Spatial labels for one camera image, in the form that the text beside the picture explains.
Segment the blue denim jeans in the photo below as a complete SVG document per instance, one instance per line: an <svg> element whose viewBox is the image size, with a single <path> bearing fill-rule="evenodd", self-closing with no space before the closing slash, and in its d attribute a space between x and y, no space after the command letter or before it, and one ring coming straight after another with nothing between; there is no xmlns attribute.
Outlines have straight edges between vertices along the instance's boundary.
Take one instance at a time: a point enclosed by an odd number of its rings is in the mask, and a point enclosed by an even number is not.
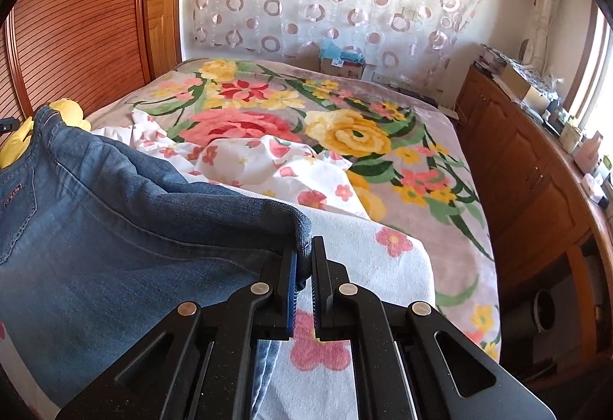
<svg viewBox="0 0 613 420"><path fill-rule="evenodd" d="M302 212L186 180L44 107L1 173L1 334L64 407L178 304L225 301L288 248L305 284Z"/></svg>

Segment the white strawberry flower bedsheet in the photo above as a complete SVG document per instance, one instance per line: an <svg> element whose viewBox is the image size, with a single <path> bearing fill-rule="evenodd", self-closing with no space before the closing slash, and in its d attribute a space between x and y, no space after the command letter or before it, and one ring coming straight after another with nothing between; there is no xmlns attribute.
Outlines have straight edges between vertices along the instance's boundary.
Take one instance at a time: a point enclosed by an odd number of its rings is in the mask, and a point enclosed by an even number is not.
<svg viewBox="0 0 613 420"><path fill-rule="evenodd" d="M104 132L93 130L89 133L124 143L132 149L150 155ZM150 156L173 165L186 180L203 181L248 197L282 202L296 208L310 220L311 237L314 235L323 237L328 258L343 263L354 283L373 290L382 300L406 305L416 300L431 301L433 299L433 274L426 250L421 246L415 246L411 247L403 258L389 258L376 243L375 234L379 228L377 223L355 215L344 214L344 212L327 212L322 209L308 208L294 202L231 187L204 177L191 177L182 168L168 160L156 157L156 155ZM16 354L13 343L1 334L2 379L6 386L15 391L16 398L22 402L23 415L33 419L54 418L61 407L56 407L48 400L23 368L22 360Z"/></svg>

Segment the floral blanket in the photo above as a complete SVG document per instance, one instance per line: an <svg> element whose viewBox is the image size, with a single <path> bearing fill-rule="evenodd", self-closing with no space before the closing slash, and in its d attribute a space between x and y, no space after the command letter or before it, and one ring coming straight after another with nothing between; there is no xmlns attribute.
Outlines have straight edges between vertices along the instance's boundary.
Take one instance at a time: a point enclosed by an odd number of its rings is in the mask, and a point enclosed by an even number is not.
<svg viewBox="0 0 613 420"><path fill-rule="evenodd" d="M436 308L499 357L487 223L438 109L370 82L217 58L181 63L89 120L191 177L371 220L389 258L423 247Z"/></svg>

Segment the wooden side cabinet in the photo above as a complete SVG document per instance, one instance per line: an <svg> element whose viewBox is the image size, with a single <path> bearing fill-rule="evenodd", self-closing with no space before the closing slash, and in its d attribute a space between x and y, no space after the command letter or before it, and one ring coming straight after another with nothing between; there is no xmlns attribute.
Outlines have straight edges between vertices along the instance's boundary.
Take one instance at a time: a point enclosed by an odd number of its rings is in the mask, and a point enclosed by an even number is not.
<svg viewBox="0 0 613 420"><path fill-rule="evenodd" d="M537 386L612 354L612 234L560 144L471 66L457 134L484 208L499 281L503 360Z"/></svg>

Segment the cardboard box with blue bag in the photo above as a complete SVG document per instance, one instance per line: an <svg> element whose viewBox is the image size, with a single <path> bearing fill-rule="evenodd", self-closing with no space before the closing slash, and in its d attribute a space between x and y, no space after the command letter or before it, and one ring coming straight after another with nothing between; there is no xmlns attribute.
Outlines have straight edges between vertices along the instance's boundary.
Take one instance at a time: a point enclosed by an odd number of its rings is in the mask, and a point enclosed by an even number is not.
<svg viewBox="0 0 613 420"><path fill-rule="evenodd" d="M361 80L366 60L361 51L343 50L327 38L319 46L318 66L319 72L326 75Z"/></svg>

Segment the cardboard box on cabinet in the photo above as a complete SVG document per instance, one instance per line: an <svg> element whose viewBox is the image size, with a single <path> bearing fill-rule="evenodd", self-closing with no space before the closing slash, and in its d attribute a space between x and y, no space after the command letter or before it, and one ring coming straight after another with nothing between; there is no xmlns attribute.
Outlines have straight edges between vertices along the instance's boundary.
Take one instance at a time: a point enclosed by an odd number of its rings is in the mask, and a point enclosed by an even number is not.
<svg viewBox="0 0 613 420"><path fill-rule="evenodd" d="M507 64L499 75L502 87L514 98L525 103L538 114L546 111L550 99L534 82L528 81L512 64Z"/></svg>

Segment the white jar on cabinet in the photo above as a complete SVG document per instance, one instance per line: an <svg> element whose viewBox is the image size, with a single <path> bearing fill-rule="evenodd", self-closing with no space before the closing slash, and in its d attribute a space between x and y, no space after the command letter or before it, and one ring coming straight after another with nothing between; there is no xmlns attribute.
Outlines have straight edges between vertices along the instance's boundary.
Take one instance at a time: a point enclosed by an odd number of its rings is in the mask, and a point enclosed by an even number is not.
<svg viewBox="0 0 613 420"><path fill-rule="evenodd" d="M582 140L582 132L573 123L565 123L559 137L560 145L563 150L571 155Z"/></svg>

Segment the pink bottle on cabinet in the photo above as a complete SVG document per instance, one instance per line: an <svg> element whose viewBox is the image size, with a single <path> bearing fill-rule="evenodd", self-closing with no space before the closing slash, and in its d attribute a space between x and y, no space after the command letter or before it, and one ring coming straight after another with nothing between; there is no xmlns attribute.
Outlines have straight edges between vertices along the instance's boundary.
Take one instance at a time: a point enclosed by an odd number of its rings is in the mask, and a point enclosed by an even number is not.
<svg viewBox="0 0 613 420"><path fill-rule="evenodd" d="M586 139L575 152L574 161L583 174L591 174L597 168L602 141L603 135L595 131L593 136Z"/></svg>

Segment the wooden louvered wardrobe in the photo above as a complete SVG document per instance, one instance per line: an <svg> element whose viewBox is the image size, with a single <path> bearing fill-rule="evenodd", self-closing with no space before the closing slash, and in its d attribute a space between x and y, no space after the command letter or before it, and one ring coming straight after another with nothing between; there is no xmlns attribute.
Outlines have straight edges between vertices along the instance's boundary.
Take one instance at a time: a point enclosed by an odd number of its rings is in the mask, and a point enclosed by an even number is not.
<svg viewBox="0 0 613 420"><path fill-rule="evenodd" d="M181 60L179 0L2 0L1 115L59 98L87 114Z"/></svg>

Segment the window with wooden frame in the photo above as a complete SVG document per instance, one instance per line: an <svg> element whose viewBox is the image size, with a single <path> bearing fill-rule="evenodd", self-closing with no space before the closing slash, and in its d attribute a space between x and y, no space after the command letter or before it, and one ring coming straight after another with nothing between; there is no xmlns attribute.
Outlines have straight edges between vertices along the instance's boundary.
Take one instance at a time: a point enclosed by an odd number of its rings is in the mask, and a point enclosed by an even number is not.
<svg viewBox="0 0 613 420"><path fill-rule="evenodd" d="M588 28L580 61L563 107L578 128L585 131L602 93L612 60L612 27L592 1Z"/></svg>

